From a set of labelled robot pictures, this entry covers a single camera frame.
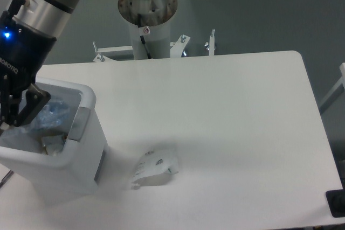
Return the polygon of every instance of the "black cable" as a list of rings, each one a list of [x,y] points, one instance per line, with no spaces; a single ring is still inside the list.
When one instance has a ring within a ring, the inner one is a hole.
[[[141,27],[141,14],[138,13],[138,28],[140,28],[140,27]],[[141,40],[141,43],[144,45],[147,58],[152,59],[151,53],[150,53],[149,49],[147,48],[147,44],[146,44],[144,35],[140,35],[140,40]]]

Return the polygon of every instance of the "white plastic container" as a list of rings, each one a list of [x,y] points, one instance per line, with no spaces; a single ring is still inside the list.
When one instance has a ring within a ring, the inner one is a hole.
[[[93,193],[108,144],[95,112],[96,96],[91,88],[76,83],[37,78],[37,85],[62,98],[70,116],[51,130],[0,139],[0,163],[34,184],[79,193]],[[68,134],[57,156],[42,154],[34,138]]]

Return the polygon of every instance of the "bolt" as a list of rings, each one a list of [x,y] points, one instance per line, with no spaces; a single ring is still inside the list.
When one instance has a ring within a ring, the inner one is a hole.
[[[93,47],[95,48],[95,53],[97,53],[98,52],[98,48],[96,46],[96,42],[95,41],[93,42]]]
[[[210,50],[210,44],[208,43],[208,41],[204,44],[205,50],[209,51]]]
[[[184,34],[181,35],[181,43],[184,43],[186,39],[187,39],[187,37]]]

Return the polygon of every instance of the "white table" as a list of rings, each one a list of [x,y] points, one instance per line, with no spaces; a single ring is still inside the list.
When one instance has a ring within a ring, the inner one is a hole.
[[[236,229],[340,224],[341,188],[300,55],[226,55],[44,66],[91,86],[111,148],[93,196],[0,191],[2,229]],[[130,190],[140,156],[173,144],[180,172]]]

